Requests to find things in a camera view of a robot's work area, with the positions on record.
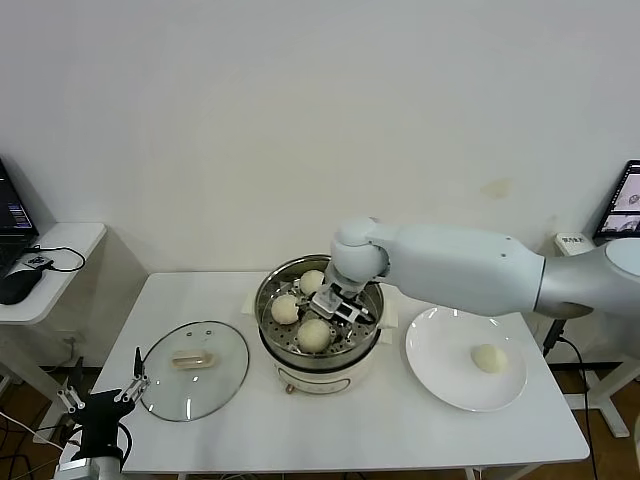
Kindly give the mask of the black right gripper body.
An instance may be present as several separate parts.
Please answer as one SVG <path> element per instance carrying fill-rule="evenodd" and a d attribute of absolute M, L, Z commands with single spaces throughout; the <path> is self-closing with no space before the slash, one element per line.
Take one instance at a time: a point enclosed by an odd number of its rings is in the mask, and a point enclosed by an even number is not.
<path fill-rule="evenodd" d="M 322 285 L 310 299 L 310 309 L 330 321 L 371 325 L 371 311 L 357 297 L 347 298 L 336 285 Z"/>

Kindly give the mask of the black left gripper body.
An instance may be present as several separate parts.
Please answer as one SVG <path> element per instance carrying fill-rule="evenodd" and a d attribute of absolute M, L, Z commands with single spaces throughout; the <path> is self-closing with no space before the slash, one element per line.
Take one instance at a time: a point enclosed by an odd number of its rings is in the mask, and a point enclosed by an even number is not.
<path fill-rule="evenodd" d="M 84 407 L 74 413 L 74 422 L 82 427 L 81 440 L 75 458 L 122 458 L 118 446 L 119 424 L 135 408 L 131 400 L 122 400 L 122 390 L 90 393 Z"/>

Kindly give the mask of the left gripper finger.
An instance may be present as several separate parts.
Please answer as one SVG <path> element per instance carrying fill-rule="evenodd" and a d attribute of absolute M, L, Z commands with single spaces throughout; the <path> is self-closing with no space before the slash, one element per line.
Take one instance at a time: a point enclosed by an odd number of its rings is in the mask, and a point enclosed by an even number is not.
<path fill-rule="evenodd" d="M 137 347 L 134 356 L 133 378 L 129 385 L 115 397 L 115 401 L 136 403 L 141 398 L 148 385 L 149 377 L 145 371 L 140 348 Z"/>
<path fill-rule="evenodd" d="M 57 396 L 69 414 L 74 414 L 83 409 L 83 400 L 79 395 L 78 386 L 71 377 L 65 379 L 57 391 Z"/>

